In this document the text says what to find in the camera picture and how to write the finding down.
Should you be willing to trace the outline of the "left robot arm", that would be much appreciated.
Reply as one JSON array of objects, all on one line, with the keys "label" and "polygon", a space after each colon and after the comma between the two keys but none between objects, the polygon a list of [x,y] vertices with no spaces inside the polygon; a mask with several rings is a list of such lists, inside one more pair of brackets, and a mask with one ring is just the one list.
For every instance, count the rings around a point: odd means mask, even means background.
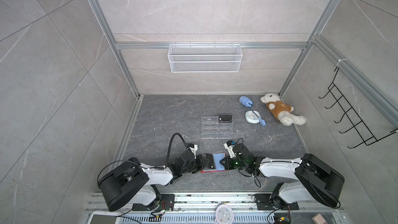
[{"label": "left robot arm", "polygon": [[97,180],[108,210],[114,212],[129,202],[153,206],[162,199],[157,185],[175,183],[184,174],[195,174],[212,166],[211,156],[197,155],[197,147],[190,146],[173,163],[165,166],[149,166],[136,157],[125,160],[112,171]]}]

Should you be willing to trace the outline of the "clear acrylic organizer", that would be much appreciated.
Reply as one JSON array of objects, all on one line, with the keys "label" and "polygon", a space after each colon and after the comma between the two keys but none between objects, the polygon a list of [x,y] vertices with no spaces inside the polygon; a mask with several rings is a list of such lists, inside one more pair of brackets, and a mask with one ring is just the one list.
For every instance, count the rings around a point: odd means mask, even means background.
[{"label": "clear acrylic organizer", "polygon": [[201,117],[201,136],[202,139],[232,139],[232,123],[220,123],[218,116]]}]

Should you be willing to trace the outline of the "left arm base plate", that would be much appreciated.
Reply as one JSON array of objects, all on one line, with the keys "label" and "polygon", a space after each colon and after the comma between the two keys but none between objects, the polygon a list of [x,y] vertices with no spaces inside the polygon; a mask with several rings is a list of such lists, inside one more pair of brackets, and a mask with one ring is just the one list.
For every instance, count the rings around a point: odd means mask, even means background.
[{"label": "left arm base plate", "polygon": [[148,206],[144,206],[142,204],[133,204],[133,211],[151,211],[151,212],[159,212],[163,210],[173,210],[175,203],[175,195],[174,194],[163,194],[160,197],[156,197],[155,200],[150,203]]}]

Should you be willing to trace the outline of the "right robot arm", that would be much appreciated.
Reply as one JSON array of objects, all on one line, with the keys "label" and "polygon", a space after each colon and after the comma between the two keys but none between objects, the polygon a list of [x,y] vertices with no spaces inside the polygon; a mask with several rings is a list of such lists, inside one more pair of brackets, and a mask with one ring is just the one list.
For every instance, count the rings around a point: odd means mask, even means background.
[{"label": "right robot arm", "polygon": [[243,143],[225,143],[228,155],[218,160],[225,170],[237,169],[243,176],[252,177],[257,187],[264,177],[290,178],[291,183],[278,183],[265,204],[283,209],[300,201],[317,201],[333,209],[340,208],[339,201],[344,176],[318,157],[306,153],[296,159],[256,157]]}]

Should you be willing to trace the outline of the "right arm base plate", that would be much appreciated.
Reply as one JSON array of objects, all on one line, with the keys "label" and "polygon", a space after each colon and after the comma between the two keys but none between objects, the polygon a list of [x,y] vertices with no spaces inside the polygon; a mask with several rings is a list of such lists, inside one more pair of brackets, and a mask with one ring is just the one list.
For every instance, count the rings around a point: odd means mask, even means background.
[{"label": "right arm base plate", "polygon": [[299,210],[299,206],[296,202],[286,203],[279,196],[273,196],[272,194],[255,194],[254,201],[257,205],[258,210]]}]

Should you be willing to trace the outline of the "blue credit card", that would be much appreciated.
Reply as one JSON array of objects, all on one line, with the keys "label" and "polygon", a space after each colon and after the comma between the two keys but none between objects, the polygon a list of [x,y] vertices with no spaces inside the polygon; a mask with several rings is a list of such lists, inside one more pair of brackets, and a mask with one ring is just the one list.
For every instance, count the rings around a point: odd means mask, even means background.
[{"label": "blue credit card", "polygon": [[225,166],[221,163],[221,160],[223,160],[226,157],[225,153],[214,153],[213,154],[213,159],[214,159],[214,167],[216,171],[225,171]]}]

